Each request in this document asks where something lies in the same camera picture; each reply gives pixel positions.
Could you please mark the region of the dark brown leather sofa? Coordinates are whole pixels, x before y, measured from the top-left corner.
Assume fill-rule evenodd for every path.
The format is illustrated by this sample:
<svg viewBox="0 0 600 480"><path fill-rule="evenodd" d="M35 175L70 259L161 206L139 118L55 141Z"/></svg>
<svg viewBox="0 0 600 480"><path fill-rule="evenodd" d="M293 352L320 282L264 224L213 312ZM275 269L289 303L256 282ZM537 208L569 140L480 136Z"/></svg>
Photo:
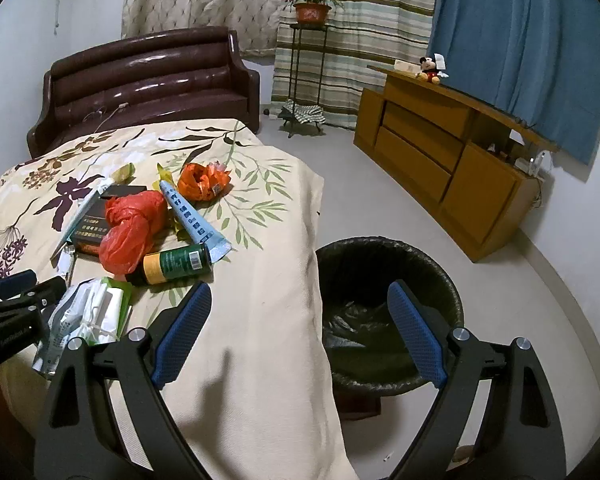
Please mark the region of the dark brown leather sofa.
<svg viewBox="0 0 600 480"><path fill-rule="evenodd" d="M43 77L27 144L40 157L99 131L208 118L260 128L260 75L224 26L153 32L61 58Z"/></svg>

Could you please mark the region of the red plastic bag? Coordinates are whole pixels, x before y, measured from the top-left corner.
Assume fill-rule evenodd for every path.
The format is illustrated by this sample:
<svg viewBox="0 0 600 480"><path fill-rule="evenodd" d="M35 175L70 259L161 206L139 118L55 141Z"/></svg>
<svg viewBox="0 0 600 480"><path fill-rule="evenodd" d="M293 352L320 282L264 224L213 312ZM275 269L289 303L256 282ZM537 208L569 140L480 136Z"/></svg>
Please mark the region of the red plastic bag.
<svg viewBox="0 0 600 480"><path fill-rule="evenodd" d="M154 244L154 236L166 226L168 206L161 192L142 191L106 201L108 233L98 256L111 274L132 273Z"/></svg>

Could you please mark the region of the black metal plant stand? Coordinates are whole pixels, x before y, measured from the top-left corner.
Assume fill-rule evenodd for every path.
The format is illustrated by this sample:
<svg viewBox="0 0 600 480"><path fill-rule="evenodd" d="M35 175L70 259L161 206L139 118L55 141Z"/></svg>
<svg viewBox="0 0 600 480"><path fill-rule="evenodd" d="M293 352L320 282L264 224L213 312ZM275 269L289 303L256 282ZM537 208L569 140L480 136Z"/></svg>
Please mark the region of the black metal plant stand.
<svg viewBox="0 0 600 480"><path fill-rule="evenodd" d="M323 110L322 93L326 61L328 26L311 26L294 23L292 30L287 100L301 105L319 105ZM313 127L322 133L324 125L285 122L283 129L291 139L299 127Z"/></svg>

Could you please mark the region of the orange plastic bag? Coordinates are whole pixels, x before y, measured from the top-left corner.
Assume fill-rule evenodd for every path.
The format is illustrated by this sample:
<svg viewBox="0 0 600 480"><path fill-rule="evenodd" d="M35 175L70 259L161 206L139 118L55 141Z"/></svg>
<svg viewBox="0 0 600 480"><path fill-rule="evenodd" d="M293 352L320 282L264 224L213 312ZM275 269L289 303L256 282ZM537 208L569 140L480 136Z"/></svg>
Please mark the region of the orange plastic bag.
<svg viewBox="0 0 600 480"><path fill-rule="evenodd" d="M207 166L189 162L178 178L178 192L191 203L211 202L229 184L230 170L220 162L210 162Z"/></svg>

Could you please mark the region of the small cardboard box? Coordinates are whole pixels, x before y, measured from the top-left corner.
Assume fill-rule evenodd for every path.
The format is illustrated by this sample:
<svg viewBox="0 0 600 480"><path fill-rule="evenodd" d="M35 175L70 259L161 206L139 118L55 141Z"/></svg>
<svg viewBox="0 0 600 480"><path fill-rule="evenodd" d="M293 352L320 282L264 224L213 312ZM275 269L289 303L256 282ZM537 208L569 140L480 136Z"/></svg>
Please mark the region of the small cardboard box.
<svg viewBox="0 0 600 480"><path fill-rule="evenodd" d="M420 65L416 63L395 60L393 69L402 74L407 74L410 77L416 77L420 73Z"/></svg>

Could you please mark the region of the black trash bag liner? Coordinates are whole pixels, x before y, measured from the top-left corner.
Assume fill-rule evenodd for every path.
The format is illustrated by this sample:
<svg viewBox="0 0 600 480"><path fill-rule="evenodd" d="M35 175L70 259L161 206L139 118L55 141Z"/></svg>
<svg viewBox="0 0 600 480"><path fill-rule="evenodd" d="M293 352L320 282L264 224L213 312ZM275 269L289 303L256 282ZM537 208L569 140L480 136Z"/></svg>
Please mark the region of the black trash bag liner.
<svg viewBox="0 0 600 480"><path fill-rule="evenodd" d="M385 302L323 304L323 346L341 389L398 396L425 383Z"/></svg>

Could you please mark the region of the light blue paper tube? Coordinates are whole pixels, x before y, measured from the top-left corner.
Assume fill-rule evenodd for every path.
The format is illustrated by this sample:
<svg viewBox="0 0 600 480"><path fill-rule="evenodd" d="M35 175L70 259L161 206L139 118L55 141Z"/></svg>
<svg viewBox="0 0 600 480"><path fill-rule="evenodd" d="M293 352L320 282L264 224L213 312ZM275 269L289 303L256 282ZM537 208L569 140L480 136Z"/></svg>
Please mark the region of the light blue paper tube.
<svg viewBox="0 0 600 480"><path fill-rule="evenodd" d="M196 244L207 248L212 263L217 263L228 255L232 249L230 242L196 211L171 183L161 180L159 188L189 237Z"/></svg>

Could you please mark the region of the striped curtain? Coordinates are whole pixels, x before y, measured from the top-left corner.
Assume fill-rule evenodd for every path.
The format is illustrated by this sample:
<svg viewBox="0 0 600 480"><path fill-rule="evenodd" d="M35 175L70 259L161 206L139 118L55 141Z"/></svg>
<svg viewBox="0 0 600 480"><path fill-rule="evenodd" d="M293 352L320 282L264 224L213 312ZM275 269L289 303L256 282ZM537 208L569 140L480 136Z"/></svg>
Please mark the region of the striped curtain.
<svg viewBox="0 0 600 480"><path fill-rule="evenodd" d="M322 105L326 124L353 129L365 88L379 91L384 76L370 64L391 68L395 60L415 63L428 49L436 0L341 0L327 17L328 36ZM271 112L286 99L296 12L280 14L275 49Z"/></svg>

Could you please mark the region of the yellow foil wrapper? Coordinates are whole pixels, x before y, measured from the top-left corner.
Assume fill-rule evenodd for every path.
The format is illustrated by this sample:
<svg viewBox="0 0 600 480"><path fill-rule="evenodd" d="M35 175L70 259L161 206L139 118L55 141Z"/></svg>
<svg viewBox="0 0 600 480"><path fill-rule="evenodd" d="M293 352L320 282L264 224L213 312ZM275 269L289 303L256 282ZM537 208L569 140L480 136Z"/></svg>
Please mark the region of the yellow foil wrapper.
<svg viewBox="0 0 600 480"><path fill-rule="evenodd" d="M172 172L168 168L163 167L161 164L157 164L157 171L158 179L155 180L155 182L152 184L152 188L155 191L161 191L160 184L162 181L166 182L168 185L173 186L174 188L176 187L176 184L173 180Z"/></svg>

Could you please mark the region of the blue curtain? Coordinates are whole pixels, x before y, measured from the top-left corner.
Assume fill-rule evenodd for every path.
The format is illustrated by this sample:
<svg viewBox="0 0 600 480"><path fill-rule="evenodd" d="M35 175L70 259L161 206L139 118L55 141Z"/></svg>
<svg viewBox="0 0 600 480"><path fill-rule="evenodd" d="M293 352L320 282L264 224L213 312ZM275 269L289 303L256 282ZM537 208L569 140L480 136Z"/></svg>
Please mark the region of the blue curtain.
<svg viewBox="0 0 600 480"><path fill-rule="evenodd" d="M450 87L582 164L600 143L598 0L436 0L429 50Z"/></svg>

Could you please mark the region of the dark printed box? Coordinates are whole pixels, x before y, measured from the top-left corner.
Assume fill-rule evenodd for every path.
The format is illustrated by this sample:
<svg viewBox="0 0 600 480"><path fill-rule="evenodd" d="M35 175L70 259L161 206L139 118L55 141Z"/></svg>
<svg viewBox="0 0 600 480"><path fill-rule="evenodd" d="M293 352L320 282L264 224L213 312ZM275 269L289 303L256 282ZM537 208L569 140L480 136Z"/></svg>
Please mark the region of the dark printed box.
<svg viewBox="0 0 600 480"><path fill-rule="evenodd" d="M77 252L89 256L98 256L102 239L109 232L105 206L110 198L124 197L146 191L143 185L111 185L102 193L100 199L84 214L69 240Z"/></svg>

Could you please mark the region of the green white wipes pack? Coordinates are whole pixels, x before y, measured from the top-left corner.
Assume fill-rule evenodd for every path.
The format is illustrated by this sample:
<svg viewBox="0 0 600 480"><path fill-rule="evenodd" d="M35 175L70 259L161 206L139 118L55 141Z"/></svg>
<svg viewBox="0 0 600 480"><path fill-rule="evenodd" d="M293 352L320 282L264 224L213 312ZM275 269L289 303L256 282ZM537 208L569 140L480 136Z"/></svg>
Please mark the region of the green white wipes pack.
<svg viewBox="0 0 600 480"><path fill-rule="evenodd" d="M131 314L133 286L113 278L95 278L86 284L79 324L70 337L88 344L110 344L120 339Z"/></svg>

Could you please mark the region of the white teal toothpaste box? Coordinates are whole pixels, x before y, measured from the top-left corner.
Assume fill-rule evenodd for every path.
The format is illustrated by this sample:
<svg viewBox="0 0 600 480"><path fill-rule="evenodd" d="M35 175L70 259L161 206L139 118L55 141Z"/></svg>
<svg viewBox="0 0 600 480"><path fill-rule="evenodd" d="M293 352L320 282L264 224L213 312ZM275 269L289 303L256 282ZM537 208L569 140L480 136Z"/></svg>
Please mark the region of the white teal toothpaste box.
<svg viewBox="0 0 600 480"><path fill-rule="evenodd" d="M102 193L108 190L111 185L114 184L114 179L112 177L108 177L96 185L90 192L87 193L87 196L79 200L79 207L76 210L76 213L73 215L65 229L61 231L60 237L56 245L54 246L52 253L50 254L50 261L53 261L56 256L60 253L61 249L67 243L67 240L70 238L73 231L78 226L80 220L83 218L84 214L91 208L91 206L96 203Z"/></svg>

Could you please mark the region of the white router on cabinet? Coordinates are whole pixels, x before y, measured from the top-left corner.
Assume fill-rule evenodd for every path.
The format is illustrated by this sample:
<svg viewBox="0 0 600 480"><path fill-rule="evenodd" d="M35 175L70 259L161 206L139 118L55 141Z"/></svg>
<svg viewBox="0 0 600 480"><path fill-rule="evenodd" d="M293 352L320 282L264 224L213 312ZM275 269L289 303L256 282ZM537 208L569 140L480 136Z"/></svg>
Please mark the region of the white router on cabinet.
<svg viewBox="0 0 600 480"><path fill-rule="evenodd" d="M542 150L529 158L518 157L514 162L514 167L530 177L538 178L542 176L543 172L550 170L552 163L550 152Z"/></svg>

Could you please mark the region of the silver foil wrapper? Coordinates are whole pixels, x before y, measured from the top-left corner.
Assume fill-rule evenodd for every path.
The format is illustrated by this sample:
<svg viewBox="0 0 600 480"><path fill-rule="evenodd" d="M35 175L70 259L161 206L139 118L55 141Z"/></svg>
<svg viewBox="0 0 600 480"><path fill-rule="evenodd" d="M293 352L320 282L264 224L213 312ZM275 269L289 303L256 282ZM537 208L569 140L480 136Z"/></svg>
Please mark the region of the silver foil wrapper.
<svg viewBox="0 0 600 480"><path fill-rule="evenodd" d="M70 336L79 328L94 278L72 285L53 310L43 313L43 337L36 348L32 368L44 377L55 374Z"/></svg>

